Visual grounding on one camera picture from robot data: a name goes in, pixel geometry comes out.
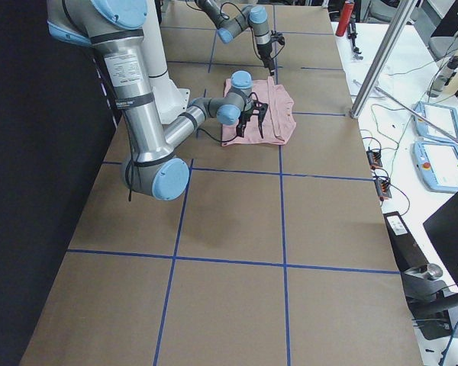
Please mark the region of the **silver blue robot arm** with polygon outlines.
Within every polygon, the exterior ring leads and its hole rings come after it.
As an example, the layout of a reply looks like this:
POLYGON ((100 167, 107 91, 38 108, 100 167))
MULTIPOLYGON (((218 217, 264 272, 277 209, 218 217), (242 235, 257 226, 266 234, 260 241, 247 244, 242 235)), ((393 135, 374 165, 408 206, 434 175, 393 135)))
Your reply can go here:
POLYGON ((217 34, 222 43, 227 44, 238 35, 250 29, 253 35, 253 48, 257 58, 268 69, 271 76, 275 75, 275 56, 272 55, 273 44, 285 44, 282 35, 270 29, 268 13, 262 5, 247 5, 238 8, 230 2, 219 5, 216 1, 195 1, 200 11, 206 13, 217 28, 217 34), (238 14, 233 18, 223 11, 224 5, 234 5, 238 14))
POLYGON ((131 155, 122 165, 125 185, 161 201, 180 196, 189 182, 189 167, 175 149, 208 118, 234 125, 253 106, 250 73, 237 71, 222 98, 196 98, 176 119, 163 125, 151 63, 163 59, 163 43, 146 42, 150 25, 158 31, 156 9, 146 1, 48 1, 52 37, 98 51, 107 66, 116 108, 124 115, 131 155))

